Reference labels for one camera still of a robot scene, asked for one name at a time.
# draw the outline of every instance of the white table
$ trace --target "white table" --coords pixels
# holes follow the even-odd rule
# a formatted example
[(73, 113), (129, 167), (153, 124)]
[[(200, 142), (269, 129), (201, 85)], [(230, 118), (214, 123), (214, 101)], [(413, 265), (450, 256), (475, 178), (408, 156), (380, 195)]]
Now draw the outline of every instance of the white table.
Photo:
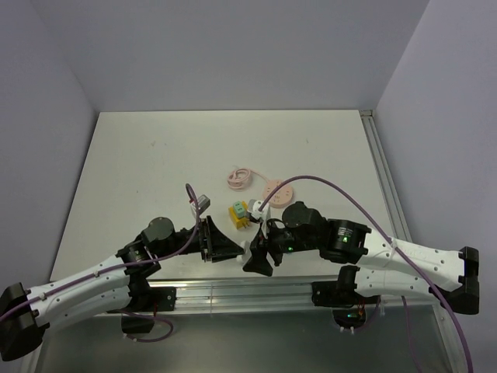
[[(226, 176), (236, 166), (270, 179), (315, 175), (355, 197), (391, 234), (360, 115), (355, 110), (101, 113), (64, 230), (51, 280), (60, 280), (113, 255), (158, 216), (177, 230), (193, 226), (185, 183), (212, 202), (207, 211), (235, 242), (252, 240), (256, 227), (237, 231), (228, 207), (260, 199), (265, 182), (254, 176), (234, 192)], [(327, 218), (368, 222), (350, 202), (314, 181), (294, 183), (294, 200)], [(281, 210), (272, 215), (280, 217)], [(273, 276), (337, 274), (318, 252), (286, 255)], [(155, 279), (259, 277), (235, 260), (204, 263), (200, 254), (162, 263)]]

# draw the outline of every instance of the pink round object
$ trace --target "pink round object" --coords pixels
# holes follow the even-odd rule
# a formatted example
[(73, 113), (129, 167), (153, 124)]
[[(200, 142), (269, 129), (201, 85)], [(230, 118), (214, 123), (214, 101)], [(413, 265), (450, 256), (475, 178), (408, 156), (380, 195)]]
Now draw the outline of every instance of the pink round object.
[[(282, 180), (270, 180), (264, 187), (264, 193), (262, 197), (267, 198), (273, 190), (276, 189), (283, 181)], [(269, 200), (269, 205), (273, 208), (283, 208), (290, 204), (292, 198), (294, 197), (294, 188), (290, 184), (285, 185), (283, 188), (278, 190), (274, 196)]]

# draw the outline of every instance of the white wall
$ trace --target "white wall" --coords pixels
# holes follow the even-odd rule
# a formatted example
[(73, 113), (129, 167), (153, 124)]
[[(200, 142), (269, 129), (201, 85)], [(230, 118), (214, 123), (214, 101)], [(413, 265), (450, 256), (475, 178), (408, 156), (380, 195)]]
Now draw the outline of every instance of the white wall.
[(481, 254), (478, 372), (497, 366), (497, 2), (431, 0), (377, 107), (413, 238)]
[(374, 108), (428, 0), (32, 0), (101, 111)]
[(27, 0), (0, 2), (0, 51), (3, 291), (48, 281), (96, 117)]

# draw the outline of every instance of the yellow box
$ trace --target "yellow box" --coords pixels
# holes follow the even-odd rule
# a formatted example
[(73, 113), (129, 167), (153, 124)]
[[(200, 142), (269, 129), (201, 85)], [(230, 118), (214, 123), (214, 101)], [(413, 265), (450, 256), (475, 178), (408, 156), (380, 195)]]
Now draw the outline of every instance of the yellow box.
[[(242, 201), (242, 205), (243, 205), (243, 208), (245, 209), (245, 211), (247, 211), (247, 204), (245, 203), (244, 200)], [(233, 211), (233, 206), (230, 206), (228, 208), (228, 213), (229, 213), (231, 221), (233, 221), (233, 224), (235, 225), (236, 229), (247, 228), (250, 226), (250, 221), (247, 218), (241, 218), (241, 219), (237, 218), (235, 212)]]

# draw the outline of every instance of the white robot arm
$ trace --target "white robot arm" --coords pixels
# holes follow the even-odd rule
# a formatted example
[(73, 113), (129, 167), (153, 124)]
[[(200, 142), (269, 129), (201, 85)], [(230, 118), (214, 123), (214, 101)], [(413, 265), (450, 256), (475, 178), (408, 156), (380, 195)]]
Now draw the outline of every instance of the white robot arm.
[[(261, 204), (256, 201), (251, 206)], [(261, 223), (248, 255), (243, 255), (245, 250), (224, 236), (209, 216), (200, 220), (198, 227), (179, 232), (169, 219), (156, 218), (133, 242), (92, 268), (27, 290), (21, 284), (8, 287), (0, 297), (2, 360), (22, 357), (40, 345), (43, 335), (93, 315), (149, 309), (151, 289), (146, 278), (160, 269), (158, 258), (179, 251), (201, 253), (205, 261), (214, 263), (243, 255), (248, 259), (244, 271), (271, 276), (268, 254), (279, 266), (285, 253), (316, 249), (324, 260), (343, 264), (337, 281), (312, 284), (312, 301), (317, 306), (375, 303), (379, 295), (432, 297), (429, 285), (389, 242), (365, 225), (323, 218), (301, 202), (287, 207), (280, 221), (283, 228), (276, 226), (269, 211), (248, 213)], [(442, 251), (399, 240), (395, 243), (429, 275), (455, 312), (478, 313), (477, 250)]]

